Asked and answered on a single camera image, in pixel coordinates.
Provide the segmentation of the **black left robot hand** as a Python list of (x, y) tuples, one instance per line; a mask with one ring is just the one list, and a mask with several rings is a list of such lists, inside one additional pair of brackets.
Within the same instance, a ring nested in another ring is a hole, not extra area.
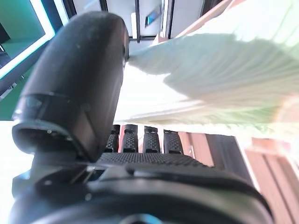
[(12, 183), (10, 224), (272, 224), (247, 181), (184, 155), (177, 132), (130, 125), (118, 152), (114, 115), (128, 60), (123, 19), (75, 16), (50, 41), (13, 113), (12, 137), (34, 156)]

